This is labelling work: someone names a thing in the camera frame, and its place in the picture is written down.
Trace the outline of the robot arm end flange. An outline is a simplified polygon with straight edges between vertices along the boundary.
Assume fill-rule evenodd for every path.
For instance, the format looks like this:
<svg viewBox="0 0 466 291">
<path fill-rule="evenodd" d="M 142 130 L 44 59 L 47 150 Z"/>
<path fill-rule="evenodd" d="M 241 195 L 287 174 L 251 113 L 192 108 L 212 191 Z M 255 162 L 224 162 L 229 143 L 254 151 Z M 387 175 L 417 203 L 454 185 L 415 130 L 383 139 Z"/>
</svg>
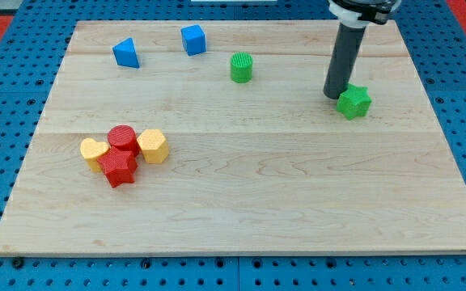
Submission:
<svg viewBox="0 0 466 291">
<path fill-rule="evenodd" d="M 398 10 L 401 0 L 328 0 L 328 9 L 345 26 L 364 28 L 384 25 Z"/>
</svg>

